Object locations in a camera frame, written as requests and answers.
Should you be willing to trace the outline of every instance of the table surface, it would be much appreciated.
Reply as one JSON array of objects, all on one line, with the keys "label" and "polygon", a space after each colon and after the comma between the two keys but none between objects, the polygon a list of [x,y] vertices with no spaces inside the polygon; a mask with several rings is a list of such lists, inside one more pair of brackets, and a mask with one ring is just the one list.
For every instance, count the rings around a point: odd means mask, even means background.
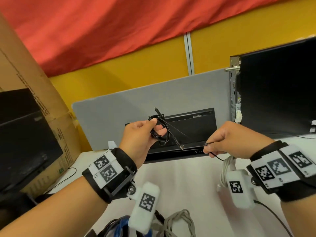
[{"label": "table surface", "polygon": [[[307,135],[306,137],[315,137],[315,135]],[[282,141],[288,144],[296,144],[316,161],[316,139],[289,137],[282,139]],[[81,153],[72,165],[72,167],[77,168],[77,173],[57,186],[51,193],[57,192],[80,177],[82,171],[91,163],[91,160],[100,156],[103,152],[90,151]],[[237,159],[236,167],[237,169],[245,169],[249,163],[249,160]],[[242,233],[238,233],[238,229],[233,227],[232,220],[229,218],[231,217],[229,214],[230,207],[228,211],[227,208],[223,207],[219,193],[216,191],[221,170],[222,162],[216,158],[211,159],[208,156],[164,161],[144,164],[137,172],[135,182],[138,186],[142,186],[146,181],[149,181],[160,187],[161,193],[157,210],[165,218],[182,209],[188,209],[194,220],[196,235],[199,237],[250,237],[254,236],[256,231],[256,236],[264,236],[260,231],[258,233],[258,226],[255,224],[247,225],[243,222],[243,229],[240,229]],[[68,169],[57,183],[71,176],[74,171],[74,169]],[[261,188],[256,188],[255,191],[258,199],[269,206],[285,222],[278,197],[274,194],[266,195]],[[93,229],[98,233],[112,219],[130,215],[134,203],[133,200],[128,198],[113,201],[93,225]],[[260,209],[259,212],[267,214],[267,210]],[[275,231],[275,236],[287,236],[282,226],[269,213],[267,219],[275,225],[272,228]],[[184,222],[176,223],[172,230],[179,237],[190,236],[188,227]]]}]

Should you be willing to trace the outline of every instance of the person's right hand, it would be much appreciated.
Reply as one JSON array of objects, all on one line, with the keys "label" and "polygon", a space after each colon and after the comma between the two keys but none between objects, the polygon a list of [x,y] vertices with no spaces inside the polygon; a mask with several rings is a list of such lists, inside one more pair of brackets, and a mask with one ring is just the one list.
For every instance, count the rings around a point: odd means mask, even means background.
[{"label": "person's right hand", "polygon": [[215,155],[229,153],[236,158],[249,159],[253,154],[275,140],[255,132],[240,124],[227,121],[211,135],[206,142],[214,142],[204,147],[204,153]]}]

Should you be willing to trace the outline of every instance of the yellow partition panel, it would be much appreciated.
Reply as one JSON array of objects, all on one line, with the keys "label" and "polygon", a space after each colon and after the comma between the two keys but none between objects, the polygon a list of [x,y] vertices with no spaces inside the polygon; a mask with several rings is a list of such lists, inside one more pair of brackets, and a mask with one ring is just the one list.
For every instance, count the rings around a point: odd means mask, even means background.
[{"label": "yellow partition panel", "polygon": [[194,70],[197,74],[228,67],[231,55],[312,34],[316,34],[316,0],[284,0],[193,31]]},{"label": "yellow partition panel", "polygon": [[[76,101],[187,75],[184,38],[181,36],[50,80],[72,111],[71,104]],[[90,151],[80,126],[78,131],[81,151]]]}]

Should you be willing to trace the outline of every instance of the red curtain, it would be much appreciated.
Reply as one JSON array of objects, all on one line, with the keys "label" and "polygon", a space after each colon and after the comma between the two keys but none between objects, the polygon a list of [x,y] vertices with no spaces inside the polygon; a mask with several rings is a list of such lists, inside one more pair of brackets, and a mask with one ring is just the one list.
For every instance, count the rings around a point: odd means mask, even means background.
[{"label": "red curtain", "polygon": [[124,55],[277,0],[0,0],[48,76]]}]

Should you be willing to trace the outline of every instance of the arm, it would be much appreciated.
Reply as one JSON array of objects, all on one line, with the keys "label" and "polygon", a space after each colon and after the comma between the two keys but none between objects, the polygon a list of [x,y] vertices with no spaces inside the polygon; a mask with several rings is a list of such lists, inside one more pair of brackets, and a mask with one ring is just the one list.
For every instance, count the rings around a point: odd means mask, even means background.
[{"label": "arm", "polygon": [[[254,153],[274,142],[273,139],[233,122],[226,122],[214,132],[204,148],[214,154],[229,153],[249,159]],[[316,236],[316,195],[292,202],[281,202],[281,207],[295,236]]]},{"label": "arm", "polygon": [[[125,127],[120,148],[139,168],[149,148],[156,142],[152,128],[164,135],[167,130],[156,126],[157,119],[138,121]],[[0,231],[0,237],[68,237],[84,236],[107,208],[84,177],[80,177],[43,201]]]}]

